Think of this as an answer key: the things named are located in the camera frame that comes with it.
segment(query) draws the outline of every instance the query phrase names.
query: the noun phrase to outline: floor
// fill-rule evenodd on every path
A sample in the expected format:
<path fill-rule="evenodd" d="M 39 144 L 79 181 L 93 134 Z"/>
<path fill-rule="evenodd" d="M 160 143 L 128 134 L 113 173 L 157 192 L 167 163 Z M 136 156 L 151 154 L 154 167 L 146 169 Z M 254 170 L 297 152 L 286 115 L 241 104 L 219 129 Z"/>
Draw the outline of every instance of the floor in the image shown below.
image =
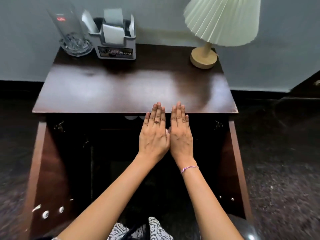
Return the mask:
<path fill-rule="evenodd" d="M 38 118 L 0 99 L 0 239 L 18 239 Z M 234 117 L 261 239 L 320 238 L 320 100 L 246 100 Z"/>

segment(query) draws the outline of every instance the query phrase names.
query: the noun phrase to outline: glass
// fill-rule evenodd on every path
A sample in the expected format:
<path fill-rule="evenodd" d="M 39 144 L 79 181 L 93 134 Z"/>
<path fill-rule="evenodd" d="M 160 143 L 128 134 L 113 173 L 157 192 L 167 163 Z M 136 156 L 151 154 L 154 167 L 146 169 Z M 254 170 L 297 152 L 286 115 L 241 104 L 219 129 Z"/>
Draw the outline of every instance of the glass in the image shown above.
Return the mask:
<path fill-rule="evenodd" d="M 71 56 L 84 56 L 90 53 L 93 45 L 85 38 L 74 6 L 69 0 L 55 0 L 47 12 L 57 27 L 61 39 L 60 46 Z"/>

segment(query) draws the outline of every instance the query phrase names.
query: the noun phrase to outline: dark wood tabletop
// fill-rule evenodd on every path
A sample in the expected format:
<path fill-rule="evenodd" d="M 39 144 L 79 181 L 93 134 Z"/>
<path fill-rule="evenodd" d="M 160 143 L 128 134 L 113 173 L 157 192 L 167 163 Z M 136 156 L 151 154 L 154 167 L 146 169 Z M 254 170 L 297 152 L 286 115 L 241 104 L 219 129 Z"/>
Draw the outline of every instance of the dark wood tabletop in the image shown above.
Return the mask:
<path fill-rule="evenodd" d="M 193 47 L 137 44 L 135 61 L 75 58 L 59 50 L 34 113 L 146 113 L 158 101 L 171 112 L 238 113 L 219 61 L 194 67 Z"/>

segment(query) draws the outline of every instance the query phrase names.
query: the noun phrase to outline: finger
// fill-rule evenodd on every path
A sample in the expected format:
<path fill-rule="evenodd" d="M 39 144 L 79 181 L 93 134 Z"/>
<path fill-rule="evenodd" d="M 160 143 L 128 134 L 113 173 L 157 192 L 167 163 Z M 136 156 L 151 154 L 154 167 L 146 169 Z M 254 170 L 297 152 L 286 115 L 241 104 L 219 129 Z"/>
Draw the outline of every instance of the finger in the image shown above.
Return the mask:
<path fill-rule="evenodd" d="M 186 124 L 186 107 L 185 105 L 181 105 L 181 120 L 183 125 Z"/>
<path fill-rule="evenodd" d="M 181 102 L 177 103 L 177 125 L 182 126 L 182 117 L 181 117 Z"/>
<path fill-rule="evenodd" d="M 190 129 L 190 125 L 189 125 L 189 115 L 186 115 L 186 126 L 187 126 L 187 128 Z"/>
<path fill-rule="evenodd" d="M 176 111 L 177 111 L 177 108 L 173 105 L 171 110 L 171 127 L 178 127 Z"/>
<path fill-rule="evenodd" d="M 158 108 L 155 112 L 155 119 L 154 119 L 154 126 L 160 127 L 160 120 L 161 120 L 161 103 L 158 102 Z"/>
<path fill-rule="evenodd" d="M 165 134 L 167 136 L 167 148 L 170 147 L 170 132 L 168 131 L 168 129 L 165 130 Z"/>
<path fill-rule="evenodd" d="M 153 124 L 154 124 L 157 108 L 158 108 L 158 104 L 154 104 L 153 107 L 152 107 L 151 114 L 150 114 L 150 118 L 149 118 L 149 122 L 148 122 L 148 127 L 149 127 L 149 126 L 152 127 Z"/>
<path fill-rule="evenodd" d="M 163 130 L 166 128 L 166 109 L 165 109 L 165 107 L 161 107 L 160 128 Z"/>
<path fill-rule="evenodd" d="M 147 112 L 147 113 L 146 113 L 146 116 L 144 117 L 144 121 L 143 121 L 143 126 L 142 126 L 142 128 L 148 126 L 149 118 L 150 118 L 150 112 Z"/>

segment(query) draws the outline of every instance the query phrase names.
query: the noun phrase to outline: lamp stem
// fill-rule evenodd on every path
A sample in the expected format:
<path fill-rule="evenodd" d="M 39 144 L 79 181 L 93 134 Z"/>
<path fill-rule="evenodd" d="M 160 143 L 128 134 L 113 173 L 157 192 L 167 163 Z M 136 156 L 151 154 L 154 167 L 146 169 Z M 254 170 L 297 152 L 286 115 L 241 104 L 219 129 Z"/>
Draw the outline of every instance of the lamp stem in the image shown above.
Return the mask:
<path fill-rule="evenodd" d="M 203 47 L 203 52 L 202 52 L 203 57 L 207 57 L 209 55 L 211 47 L 212 47 L 212 44 L 210 42 L 206 42 L 206 44 Z"/>

